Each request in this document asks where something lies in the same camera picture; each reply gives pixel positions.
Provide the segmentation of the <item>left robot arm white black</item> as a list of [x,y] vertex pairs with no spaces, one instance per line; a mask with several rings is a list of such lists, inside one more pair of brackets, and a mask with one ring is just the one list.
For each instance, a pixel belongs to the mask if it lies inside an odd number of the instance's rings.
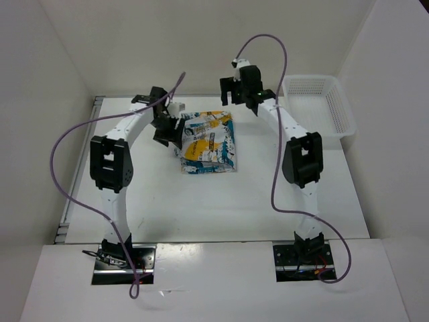
[[166,147],[182,147],[184,120],[178,117],[180,108],[170,108],[169,104],[168,92],[153,87],[150,94],[136,95],[131,100],[130,115],[90,141],[90,177],[101,191],[102,212],[108,217],[99,256],[109,258],[119,268],[130,266],[134,259],[126,207],[127,187],[134,172],[133,143],[151,125],[155,128],[154,141]]

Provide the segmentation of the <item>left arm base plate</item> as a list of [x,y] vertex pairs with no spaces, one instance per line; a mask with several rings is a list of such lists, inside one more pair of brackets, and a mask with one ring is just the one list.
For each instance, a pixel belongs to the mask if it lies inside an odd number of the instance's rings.
[[[95,257],[92,285],[131,285],[134,281],[133,271],[126,259],[116,259],[104,255],[101,246],[97,252],[89,252]],[[140,284],[154,283],[156,245],[134,244],[131,259],[136,272],[140,275]]]

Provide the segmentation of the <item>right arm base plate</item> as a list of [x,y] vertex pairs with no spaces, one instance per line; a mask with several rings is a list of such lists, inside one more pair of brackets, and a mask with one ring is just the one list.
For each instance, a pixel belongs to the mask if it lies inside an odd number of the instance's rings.
[[321,253],[312,259],[299,259],[292,242],[273,244],[276,282],[299,282],[318,280],[336,280],[334,261],[329,243],[325,243]]

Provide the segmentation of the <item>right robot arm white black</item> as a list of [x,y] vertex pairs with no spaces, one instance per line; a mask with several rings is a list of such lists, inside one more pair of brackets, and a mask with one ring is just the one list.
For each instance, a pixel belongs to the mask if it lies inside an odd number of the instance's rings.
[[263,88],[258,67],[246,59],[235,59],[232,66],[235,74],[220,79],[222,104],[229,102],[229,95],[233,104],[244,103],[281,139],[275,173],[282,173],[291,184],[298,208],[295,212],[303,215],[294,230],[294,256],[299,265],[309,265],[324,247],[322,228],[316,220],[316,191],[324,168],[321,135],[302,127],[279,105],[275,93]]

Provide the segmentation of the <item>printed white shorts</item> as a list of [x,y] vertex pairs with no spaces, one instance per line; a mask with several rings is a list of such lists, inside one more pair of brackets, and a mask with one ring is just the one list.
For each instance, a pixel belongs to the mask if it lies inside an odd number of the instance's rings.
[[233,117],[229,111],[182,113],[182,147],[175,153],[182,172],[209,174],[235,172],[237,151]]

